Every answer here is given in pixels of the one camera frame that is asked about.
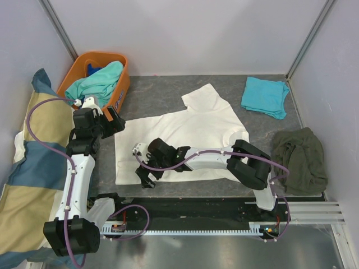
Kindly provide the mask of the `folded turquoise t shirt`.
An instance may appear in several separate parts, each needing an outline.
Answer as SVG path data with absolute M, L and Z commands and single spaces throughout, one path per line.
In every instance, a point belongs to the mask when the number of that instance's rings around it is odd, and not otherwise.
M 241 107 L 282 120 L 287 113 L 284 101 L 289 87 L 282 81 L 261 80 L 248 77 L 242 95 Z

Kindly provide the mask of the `aluminium corner post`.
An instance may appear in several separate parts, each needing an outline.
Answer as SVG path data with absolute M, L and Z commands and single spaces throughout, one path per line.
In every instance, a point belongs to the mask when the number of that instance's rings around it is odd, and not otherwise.
M 294 58 L 293 63 L 291 64 L 287 74 L 285 75 L 287 82 L 290 82 L 298 66 L 302 62 L 304 56 L 306 55 L 308 49 L 310 48 L 312 42 L 316 38 L 320 28 L 323 26 L 326 18 L 329 16 L 332 8 L 336 4 L 336 0 L 326 0 L 323 7 L 321 8 L 316 20 L 314 21 L 309 33 L 307 34 L 303 44 L 301 45 L 297 55 Z
M 69 53 L 70 57 L 73 61 L 78 58 L 78 53 L 67 34 L 65 27 L 60 21 L 59 16 L 57 15 L 53 5 L 49 0 L 39 0 L 44 12 L 46 13 L 47 17 L 49 18 L 50 22 L 52 23 L 55 31 L 57 32 L 59 38 L 61 39 L 63 45 L 65 46 L 67 52 Z

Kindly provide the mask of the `olive green t shirt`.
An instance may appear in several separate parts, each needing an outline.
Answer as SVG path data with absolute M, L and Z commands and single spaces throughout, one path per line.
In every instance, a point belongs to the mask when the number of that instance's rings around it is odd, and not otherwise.
M 279 180 L 286 193 L 314 196 L 326 190 L 323 146 L 310 128 L 276 133 L 271 157 L 289 170 L 289 176 Z

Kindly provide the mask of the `blue beige checkered pillow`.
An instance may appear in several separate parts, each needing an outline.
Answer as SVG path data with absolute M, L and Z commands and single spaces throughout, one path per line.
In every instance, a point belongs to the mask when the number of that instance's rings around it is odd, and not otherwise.
M 1 268 L 17 267 L 22 261 L 44 262 L 74 268 L 70 257 L 58 257 L 43 234 L 43 226 L 53 220 L 66 181 L 67 160 L 53 152 L 64 152 L 73 128 L 72 108 L 52 90 L 44 69 L 32 78 L 33 92 L 27 108 L 41 101 L 26 125 L 16 135 L 13 166 L 1 187 Z

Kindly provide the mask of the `orange plastic basket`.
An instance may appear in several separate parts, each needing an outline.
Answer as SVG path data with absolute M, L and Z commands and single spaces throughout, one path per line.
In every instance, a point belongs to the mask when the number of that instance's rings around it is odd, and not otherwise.
M 88 77 L 89 75 L 89 65 L 91 69 L 102 70 L 111 62 L 119 61 L 123 64 L 123 71 L 119 77 L 119 80 L 114 88 L 114 93 L 112 94 L 109 102 L 106 104 L 105 108 L 109 105 L 115 108 L 116 112 L 119 113 L 127 94 L 127 91 L 130 87 L 130 77 L 128 74 L 128 60 L 127 58 L 120 53 L 113 52 L 99 52 L 99 51 L 90 51 L 80 55 L 71 66 L 69 72 L 66 74 L 62 83 L 60 84 L 57 94 L 60 97 L 65 97 L 65 91 L 73 84 L 75 81 L 81 78 Z

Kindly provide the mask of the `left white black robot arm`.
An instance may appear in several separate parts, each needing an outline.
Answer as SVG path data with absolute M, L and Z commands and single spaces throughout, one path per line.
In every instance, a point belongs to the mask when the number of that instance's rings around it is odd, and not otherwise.
M 105 222 L 118 220 L 123 214 L 115 193 L 101 194 L 88 207 L 88 194 L 100 140 L 123 131 L 125 121 L 115 108 L 107 107 L 112 119 L 95 108 L 81 108 L 73 113 L 74 128 L 66 146 L 67 174 L 63 196 L 53 221 L 44 224 L 43 232 L 59 257 L 95 253 L 99 249 L 100 231 Z

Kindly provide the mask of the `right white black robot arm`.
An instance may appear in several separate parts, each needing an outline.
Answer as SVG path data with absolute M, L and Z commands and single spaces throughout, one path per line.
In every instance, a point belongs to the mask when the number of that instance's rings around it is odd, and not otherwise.
M 190 146 L 175 148 L 156 138 L 149 145 L 137 143 L 132 155 L 140 166 L 135 173 L 143 188 L 154 188 L 164 172 L 192 172 L 203 169 L 225 170 L 245 187 L 253 190 L 257 214 L 262 220 L 271 220 L 277 214 L 277 199 L 269 183 L 272 161 L 245 140 L 217 149 L 198 149 Z

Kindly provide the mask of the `left aluminium corner post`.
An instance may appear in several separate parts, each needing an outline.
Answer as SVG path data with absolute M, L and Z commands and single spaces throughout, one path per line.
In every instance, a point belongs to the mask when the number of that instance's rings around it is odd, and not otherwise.
M 44 12 L 46 13 L 47 17 L 49 18 L 50 22 L 52 23 L 55 31 L 57 32 L 59 38 L 61 39 L 63 45 L 65 46 L 67 52 L 69 53 L 70 57 L 73 61 L 78 58 L 78 53 L 67 34 L 65 27 L 60 21 L 59 16 L 57 15 L 53 5 L 49 0 L 39 0 Z

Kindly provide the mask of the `right aluminium corner post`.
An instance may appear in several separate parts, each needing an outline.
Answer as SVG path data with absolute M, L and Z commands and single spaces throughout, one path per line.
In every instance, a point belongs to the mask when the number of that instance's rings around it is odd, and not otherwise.
M 326 0 L 323 7 L 321 8 L 316 20 L 314 21 L 309 33 L 307 34 L 303 44 L 301 45 L 297 55 L 294 58 L 293 63 L 291 64 L 287 74 L 285 75 L 287 82 L 290 82 L 298 66 L 302 62 L 304 56 L 306 55 L 308 49 L 310 48 L 312 42 L 316 38 L 320 28 L 323 26 L 326 18 L 329 16 L 332 8 L 336 4 L 336 0 Z

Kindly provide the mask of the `white t shirt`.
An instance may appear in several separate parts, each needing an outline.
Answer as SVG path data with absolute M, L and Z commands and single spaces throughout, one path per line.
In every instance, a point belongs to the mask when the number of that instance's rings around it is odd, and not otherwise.
M 114 135 L 117 185 L 140 184 L 135 170 L 140 166 L 132 154 L 140 142 L 156 138 L 178 148 L 200 149 L 232 146 L 236 140 L 249 142 L 249 133 L 229 102 L 211 84 L 182 96 L 185 110 L 156 117 L 129 120 L 125 130 Z

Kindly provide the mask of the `dark blue t shirt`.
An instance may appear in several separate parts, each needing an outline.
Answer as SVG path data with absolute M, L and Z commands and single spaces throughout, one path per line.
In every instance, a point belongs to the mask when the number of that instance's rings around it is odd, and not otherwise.
M 89 76 L 93 75 L 94 73 L 98 72 L 99 70 L 101 70 L 101 67 L 93 67 L 93 65 L 91 63 L 89 63 L 87 65 L 86 76 L 89 77 Z

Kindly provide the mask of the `aluminium extrusion rails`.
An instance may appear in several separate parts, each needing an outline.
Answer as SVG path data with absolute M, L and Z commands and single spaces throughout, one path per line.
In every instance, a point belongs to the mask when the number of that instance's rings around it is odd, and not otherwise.
M 288 204 L 291 213 L 291 224 L 345 224 L 338 202 L 288 202 Z

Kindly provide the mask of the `mint green t shirt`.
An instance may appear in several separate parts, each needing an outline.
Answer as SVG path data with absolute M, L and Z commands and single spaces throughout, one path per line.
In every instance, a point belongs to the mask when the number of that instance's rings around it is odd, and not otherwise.
M 65 97 L 75 100 L 94 96 L 102 108 L 110 101 L 123 69 L 124 65 L 120 61 L 110 62 L 92 75 L 75 81 L 65 91 Z

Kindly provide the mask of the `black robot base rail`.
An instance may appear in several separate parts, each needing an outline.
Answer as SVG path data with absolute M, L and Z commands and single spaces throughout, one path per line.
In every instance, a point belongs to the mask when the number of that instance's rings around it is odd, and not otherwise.
M 152 229 L 208 229 L 249 227 L 250 222 L 284 224 L 290 217 L 286 204 L 276 203 L 273 211 L 261 210 L 253 198 L 116 198 L 115 210 L 135 205 L 109 221 L 124 221 L 125 225 L 142 230 L 149 222 Z

